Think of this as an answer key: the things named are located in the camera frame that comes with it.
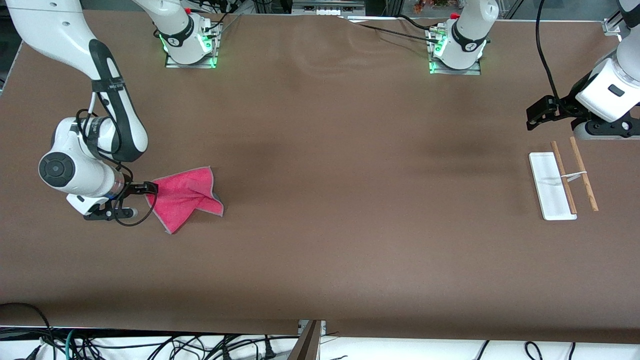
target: white floor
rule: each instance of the white floor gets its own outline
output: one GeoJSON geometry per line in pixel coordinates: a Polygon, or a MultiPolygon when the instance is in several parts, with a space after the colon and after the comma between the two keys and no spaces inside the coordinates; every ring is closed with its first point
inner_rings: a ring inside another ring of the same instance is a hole
{"type": "MultiPolygon", "coordinates": [[[[243,338],[263,338],[263,336],[244,336],[243,338]]],[[[124,346],[147,343],[161,343],[167,338],[110,338],[98,339],[97,345],[124,346]]],[[[206,336],[202,340],[206,347],[215,345],[221,336],[206,336]]],[[[290,351],[296,340],[273,340],[276,353],[290,351]]],[[[344,360],[474,360],[482,341],[461,340],[414,340],[414,339],[376,339],[376,338],[335,338],[323,337],[319,360],[335,360],[346,356],[344,360]]],[[[0,360],[24,359],[39,344],[39,341],[0,341],[0,360]]],[[[568,357],[569,343],[537,343],[544,360],[565,360],[568,357]]],[[[102,349],[106,360],[146,360],[156,347],[132,349],[102,349]]],[[[168,360],[172,347],[167,346],[156,360],[168,360]]],[[[233,360],[255,359],[256,348],[247,345],[230,353],[233,360]]],[[[259,343],[259,352],[264,355],[264,344],[259,343]]],[[[52,359],[51,347],[43,347],[37,360],[52,359]]],[[[64,354],[58,351],[58,359],[64,360],[64,354]]],[[[523,341],[491,341],[482,360],[528,360],[524,352],[523,341]]],[[[573,360],[640,360],[640,345],[578,343],[573,360]]],[[[198,360],[189,352],[179,352],[175,360],[198,360]]]]}

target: brown table surface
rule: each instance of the brown table surface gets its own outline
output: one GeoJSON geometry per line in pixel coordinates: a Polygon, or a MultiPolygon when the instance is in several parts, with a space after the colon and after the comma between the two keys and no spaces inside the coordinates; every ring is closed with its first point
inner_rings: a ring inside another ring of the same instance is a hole
{"type": "MultiPolygon", "coordinates": [[[[24,46],[0,99],[0,300],[59,326],[640,341],[639,144],[581,142],[600,211],[577,181],[578,220],[542,220],[527,155],[557,140],[577,167],[569,120],[525,128],[550,93],[533,23],[496,23],[474,77],[337,17],[241,17],[215,70],[165,69],[144,13],[86,18],[148,131],[136,179],[210,165],[225,216],[84,221],[36,168],[90,82],[24,46]]],[[[560,94],[616,45],[594,22],[541,36],[560,94]]]]}

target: wooden chopstick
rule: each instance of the wooden chopstick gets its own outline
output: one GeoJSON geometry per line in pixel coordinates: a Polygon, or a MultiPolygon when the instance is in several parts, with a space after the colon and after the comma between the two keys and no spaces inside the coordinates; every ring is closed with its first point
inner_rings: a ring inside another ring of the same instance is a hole
{"type": "Polygon", "coordinates": [[[569,210],[571,210],[571,214],[575,215],[578,212],[575,210],[575,203],[573,202],[573,195],[571,194],[571,188],[569,187],[569,182],[567,181],[564,171],[564,165],[562,164],[562,158],[560,157],[560,151],[558,151],[558,144],[555,141],[551,142],[551,148],[554,150],[554,157],[556,158],[556,165],[558,166],[558,170],[560,170],[560,180],[562,180],[562,186],[564,187],[564,192],[566,194],[566,200],[569,202],[569,210]]]}
{"type": "Polygon", "coordinates": [[[587,197],[589,198],[589,203],[591,204],[591,210],[598,211],[598,204],[596,203],[596,197],[593,195],[593,189],[591,189],[591,182],[589,181],[589,176],[586,173],[586,169],[584,168],[584,162],[582,162],[582,156],[580,156],[580,151],[578,150],[578,144],[575,142],[575,137],[570,137],[569,141],[571,142],[571,148],[573,149],[573,156],[575,156],[575,162],[578,164],[578,171],[584,171],[582,175],[582,182],[584,183],[584,187],[587,190],[587,197]]]}

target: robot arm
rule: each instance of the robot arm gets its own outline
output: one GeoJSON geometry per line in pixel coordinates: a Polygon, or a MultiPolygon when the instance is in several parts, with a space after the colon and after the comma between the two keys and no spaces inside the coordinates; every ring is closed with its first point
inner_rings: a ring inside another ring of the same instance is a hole
{"type": "Polygon", "coordinates": [[[446,39],[434,56],[456,70],[471,67],[482,56],[486,36],[498,18],[495,0],[470,0],[462,9],[460,18],[444,23],[446,39]]]}
{"type": "Polygon", "coordinates": [[[125,176],[102,158],[138,159],[147,149],[147,133],[113,55],[87,26],[78,0],[7,0],[7,5],[23,41],[85,73],[109,113],[62,120],[38,167],[45,183],[68,193],[69,203],[89,215],[126,188],[125,176]]]}
{"type": "Polygon", "coordinates": [[[212,49],[211,20],[185,12],[180,0],[133,0],[149,15],[165,51],[180,64],[200,61],[212,49]]]}
{"type": "Polygon", "coordinates": [[[640,138],[640,120],[630,111],[640,103],[640,0],[618,0],[630,33],[617,49],[562,99],[547,95],[527,109],[527,128],[574,117],[580,139],[640,138]]]}

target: pink towel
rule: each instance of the pink towel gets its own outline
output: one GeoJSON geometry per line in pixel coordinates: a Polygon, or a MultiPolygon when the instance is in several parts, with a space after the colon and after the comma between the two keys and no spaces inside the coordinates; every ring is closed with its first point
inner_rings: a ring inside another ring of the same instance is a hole
{"type": "MultiPolygon", "coordinates": [[[[154,180],[158,184],[158,198],[154,213],[167,233],[175,233],[195,210],[222,216],[224,206],[213,193],[211,167],[195,168],[154,180]]],[[[149,206],[154,200],[147,194],[149,206]]]]}

